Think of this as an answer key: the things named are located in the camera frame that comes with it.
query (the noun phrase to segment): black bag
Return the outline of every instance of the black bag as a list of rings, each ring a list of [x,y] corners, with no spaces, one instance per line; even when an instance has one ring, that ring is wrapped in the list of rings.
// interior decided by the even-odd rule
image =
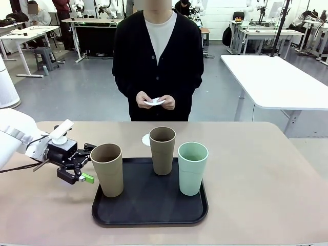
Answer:
[[[232,39],[232,31],[231,31],[231,28],[228,27],[228,28],[226,28],[226,30],[225,30],[224,33],[223,33],[222,43],[223,43],[225,46],[230,47],[231,39]]]
[[[22,12],[11,13],[6,16],[6,18],[13,18],[16,22],[28,22],[29,18]]]
[[[0,27],[5,27],[14,24],[15,22],[11,19],[0,19]]]

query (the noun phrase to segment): plastic cup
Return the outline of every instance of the plastic cup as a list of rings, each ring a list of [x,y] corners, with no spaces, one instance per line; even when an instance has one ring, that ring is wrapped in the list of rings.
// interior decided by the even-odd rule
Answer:
[[[199,192],[209,151],[200,143],[186,142],[179,147],[178,154],[180,190],[194,196]]]

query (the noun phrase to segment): beige tabletop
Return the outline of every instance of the beige tabletop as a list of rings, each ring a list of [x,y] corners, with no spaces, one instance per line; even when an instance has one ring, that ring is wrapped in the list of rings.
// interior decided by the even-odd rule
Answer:
[[[97,19],[97,18],[75,18],[72,20],[71,18],[63,20],[63,22],[71,22],[71,23],[119,23],[123,21],[123,19]]]
[[[57,122],[41,122],[51,131]],[[0,174],[0,242],[27,245],[304,244],[328,241],[328,184],[270,123],[76,122],[68,137],[79,147],[114,142],[123,157],[147,157],[141,138],[153,127],[206,145],[209,212],[192,227],[102,228],[92,219],[98,188],[71,186],[56,166]],[[33,163],[15,154],[5,168]],[[95,176],[91,163],[83,172]]]

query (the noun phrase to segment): white t-shirt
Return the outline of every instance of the white t-shirt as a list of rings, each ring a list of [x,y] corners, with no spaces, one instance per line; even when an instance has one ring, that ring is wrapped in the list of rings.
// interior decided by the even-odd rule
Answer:
[[[159,63],[159,58],[165,47],[168,45],[178,16],[177,13],[174,11],[172,12],[172,16],[169,20],[162,24],[153,24],[145,19],[149,37],[156,54],[157,64]]]

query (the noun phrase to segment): brown cup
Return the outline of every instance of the brown cup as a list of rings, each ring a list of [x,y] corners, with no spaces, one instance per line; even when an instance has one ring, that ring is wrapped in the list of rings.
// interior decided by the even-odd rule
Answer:
[[[124,187],[121,148],[113,143],[99,145],[91,151],[90,158],[104,195],[121,194]]]
[[[169,127],[156,127],[149,133],[153,169],[158,175],[172,171],[175,131]]]

